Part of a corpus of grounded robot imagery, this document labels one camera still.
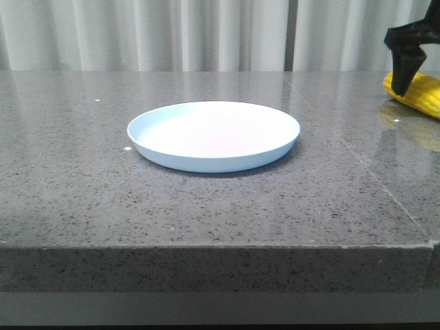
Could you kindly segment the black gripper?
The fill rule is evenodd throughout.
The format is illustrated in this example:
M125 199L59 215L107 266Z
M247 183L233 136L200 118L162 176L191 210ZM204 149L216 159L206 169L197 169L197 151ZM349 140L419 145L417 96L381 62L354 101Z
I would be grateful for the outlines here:
M439 44L439 0L430 2L422 20L389 28L384 43L392 49L392 90L404 96L427 58L420 45Z

